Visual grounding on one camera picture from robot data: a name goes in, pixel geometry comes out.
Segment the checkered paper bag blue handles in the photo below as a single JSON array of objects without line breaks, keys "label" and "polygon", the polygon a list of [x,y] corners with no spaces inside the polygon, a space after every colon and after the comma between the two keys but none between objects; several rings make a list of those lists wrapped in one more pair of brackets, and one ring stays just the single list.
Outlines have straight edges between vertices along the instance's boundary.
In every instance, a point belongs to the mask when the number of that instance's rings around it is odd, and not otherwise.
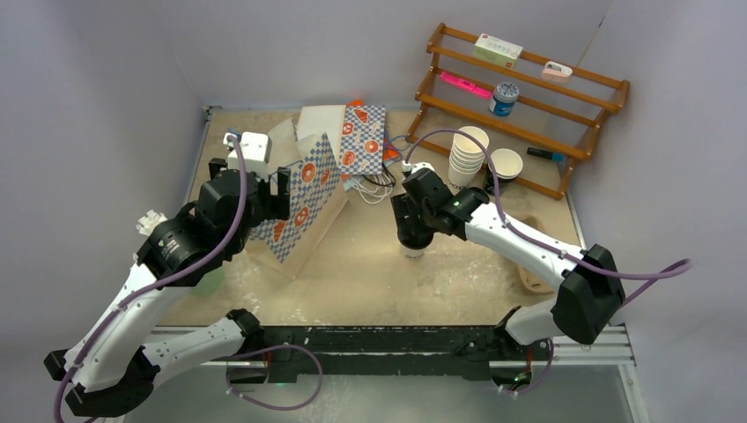
[{"label": "checkered paper bag blue handles", "polygon": [[290,218],[263,222],[251,230],[245,250],[250,256],[295,279],[319,246],[347,202],[341,170],[323,135],[299,139],[287,119],[266,135],[271,141],[270,192],[277,192],[275,173],[288,167]]}]

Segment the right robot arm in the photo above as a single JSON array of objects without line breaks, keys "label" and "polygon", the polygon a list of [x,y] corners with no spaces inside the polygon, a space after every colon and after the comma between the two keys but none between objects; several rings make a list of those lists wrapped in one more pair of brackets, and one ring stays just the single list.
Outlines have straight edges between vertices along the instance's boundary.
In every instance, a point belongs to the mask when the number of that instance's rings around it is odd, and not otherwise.
[{"label": "right robot arm", "polygon": [[467,188],[454,194],[424,164],[405,171],[403,189],[391,204],[406,251],[423,253],[436,234],[455,236],[516,263],[555,293],[551,300],[512,309],[499,322],[494,345],[501,356],[514,359],[529,344],[556,336],[591,345],[623,305],[617,266],[606,248],[582,249],[501,217],[485,191]]}]

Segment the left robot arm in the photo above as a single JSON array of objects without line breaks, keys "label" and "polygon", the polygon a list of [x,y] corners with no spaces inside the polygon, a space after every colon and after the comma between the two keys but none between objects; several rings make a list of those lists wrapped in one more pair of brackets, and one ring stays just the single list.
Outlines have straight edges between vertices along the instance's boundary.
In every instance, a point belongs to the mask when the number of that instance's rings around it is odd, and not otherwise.
[{"label": "left robot arm", "polygon": [[58,384],[55,421],[63,409],[88,422],[122,416],[183,371],[234,354],[252,360],[262,351],[262,326],[244,309],[162,344],[145,340],[176,301],[245,248],[254,228],[290,216],[289,168],[280,167],[275,182],[224,160],[209,168],[198,198],[172,218],[150,211],[139,220],[145,240],[122,289],[75,346],[45,357]]}]

